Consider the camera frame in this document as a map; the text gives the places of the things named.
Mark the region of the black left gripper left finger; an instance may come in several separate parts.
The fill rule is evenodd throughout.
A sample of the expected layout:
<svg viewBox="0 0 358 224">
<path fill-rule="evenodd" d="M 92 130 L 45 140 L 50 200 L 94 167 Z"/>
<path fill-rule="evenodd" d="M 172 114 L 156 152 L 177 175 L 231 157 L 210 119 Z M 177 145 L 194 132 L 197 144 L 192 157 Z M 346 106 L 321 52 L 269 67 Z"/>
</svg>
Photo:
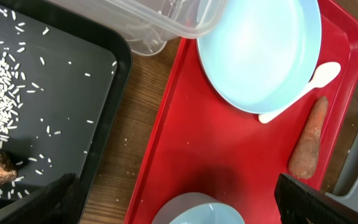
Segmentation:
<svg viewBox="0 0 358 224">
<path fill-rule="evenodd" d="M 81 182 L 64 174 L 45 187 L 0 209 L 0 224 L 74 224 L 81 218 Z"/>
</svg>

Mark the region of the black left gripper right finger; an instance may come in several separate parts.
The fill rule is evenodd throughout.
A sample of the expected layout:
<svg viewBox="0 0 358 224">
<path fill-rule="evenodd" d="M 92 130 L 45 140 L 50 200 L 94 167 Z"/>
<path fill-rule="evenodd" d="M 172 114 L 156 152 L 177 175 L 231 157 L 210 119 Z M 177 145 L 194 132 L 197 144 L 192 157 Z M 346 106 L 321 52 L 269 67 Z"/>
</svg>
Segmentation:
<svg viewBox="0 0 358 224">
<path fill-rule="evenodd" d="M 280 174 L 275 201 L 282 224 L 358 224 L 358 212 L 288 174 Z"/>
</svg>

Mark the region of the small light blue bowl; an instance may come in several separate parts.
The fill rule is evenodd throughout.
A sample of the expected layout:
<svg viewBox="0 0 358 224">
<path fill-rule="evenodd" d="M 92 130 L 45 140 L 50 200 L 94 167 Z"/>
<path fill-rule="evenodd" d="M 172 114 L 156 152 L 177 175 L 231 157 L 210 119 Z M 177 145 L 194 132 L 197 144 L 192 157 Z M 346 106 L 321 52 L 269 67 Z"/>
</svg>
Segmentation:
<svg viewBox="0 0 358 224">
<path fill-rule="evenodd" d="M 152 224 L 244 224 L 240 213 L 230 205 L 199 192 L 181 194 L 168 201 Z"/>
</svg>

